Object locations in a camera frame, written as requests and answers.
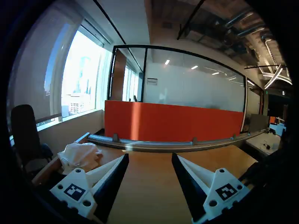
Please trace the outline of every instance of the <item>orange desk divider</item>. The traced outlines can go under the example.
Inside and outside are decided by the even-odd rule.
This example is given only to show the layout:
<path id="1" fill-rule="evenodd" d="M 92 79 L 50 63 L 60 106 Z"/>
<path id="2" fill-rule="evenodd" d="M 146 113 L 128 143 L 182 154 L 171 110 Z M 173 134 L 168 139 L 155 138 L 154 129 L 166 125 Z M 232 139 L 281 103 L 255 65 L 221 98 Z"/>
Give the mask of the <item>orange desk divider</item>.
<path id="1" fill-rule="evenodd" d="M 237 136 L 243 113 L 190 106 L 105 101 L 105 136 L 140 141 L 218 140 Z"/>

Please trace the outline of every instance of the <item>chair backrest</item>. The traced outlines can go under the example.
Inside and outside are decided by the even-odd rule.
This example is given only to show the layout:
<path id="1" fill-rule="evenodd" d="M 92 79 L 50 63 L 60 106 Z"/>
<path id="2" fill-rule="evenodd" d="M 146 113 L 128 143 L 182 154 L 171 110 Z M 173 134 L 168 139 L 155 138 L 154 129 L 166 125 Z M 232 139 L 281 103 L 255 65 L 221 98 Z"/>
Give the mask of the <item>chair backrest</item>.
<path id="1" fill-rule="evenodd" d="M 24 167 L 33 159 L 43 158 L 36 120 L 30 105 L 19 105 L 12 109 L 11 127 L 15 147 Z"/>

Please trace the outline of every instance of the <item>black office chair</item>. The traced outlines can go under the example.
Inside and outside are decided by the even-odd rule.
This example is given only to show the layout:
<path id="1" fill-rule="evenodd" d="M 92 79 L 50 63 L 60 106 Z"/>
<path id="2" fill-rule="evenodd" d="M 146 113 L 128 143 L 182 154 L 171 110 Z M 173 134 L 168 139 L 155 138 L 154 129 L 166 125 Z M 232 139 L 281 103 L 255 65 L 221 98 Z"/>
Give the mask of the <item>black office chair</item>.
<path id="1" fill-rule="evenodd" d="M 12 109 L 11 128 L 15 149 L 25 173 L 25 166 L 34 159 L 46 159 L 48 162 L 52 160 L 53 153 L 49 146 L 40 144 L 34 112 L 30 105 L 19 105 Z M 32 177 L 37 172 L 28 174 Z"/>

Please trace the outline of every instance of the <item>wooden desk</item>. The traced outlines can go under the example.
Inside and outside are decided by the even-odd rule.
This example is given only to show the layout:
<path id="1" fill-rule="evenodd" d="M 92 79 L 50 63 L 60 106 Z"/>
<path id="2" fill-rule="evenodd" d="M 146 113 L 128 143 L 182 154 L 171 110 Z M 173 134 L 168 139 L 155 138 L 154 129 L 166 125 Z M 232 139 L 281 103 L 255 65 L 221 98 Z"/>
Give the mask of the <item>wooden desk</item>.
<path id="1" fill-rule="evenodd" d="M 126 151 L 102 149 L 101 165 Z M 191 223 L 183 191 L 171 162 L 171 153 L 129 153 L 129 165 L 114 201 L 108 223 Z M 238 147 L 178 153 L 206 169 L 226 168 L 237 178 L 256 162 Z"/>

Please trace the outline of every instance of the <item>crumpled towel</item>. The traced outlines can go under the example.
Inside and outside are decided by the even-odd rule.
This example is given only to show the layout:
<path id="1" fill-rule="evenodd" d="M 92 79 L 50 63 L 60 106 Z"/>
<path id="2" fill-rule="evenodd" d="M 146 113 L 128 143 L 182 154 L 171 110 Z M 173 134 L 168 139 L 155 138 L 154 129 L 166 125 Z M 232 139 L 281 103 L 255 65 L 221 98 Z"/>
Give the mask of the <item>crumpled towel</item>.
<path id="1" fill-rule="evenodd" d="M 76 168 L 81 168 L 85 172 L 92 170 L 98 166 L 95 160 L 98 158 L 97 155 L 101 153 L 102 151 L 93 143 L 79 144 L 74 142 L 68 144 L 63 152 L 58 153 L 58 158 L 64 169 L 62 174 L 67 175 Z"/>

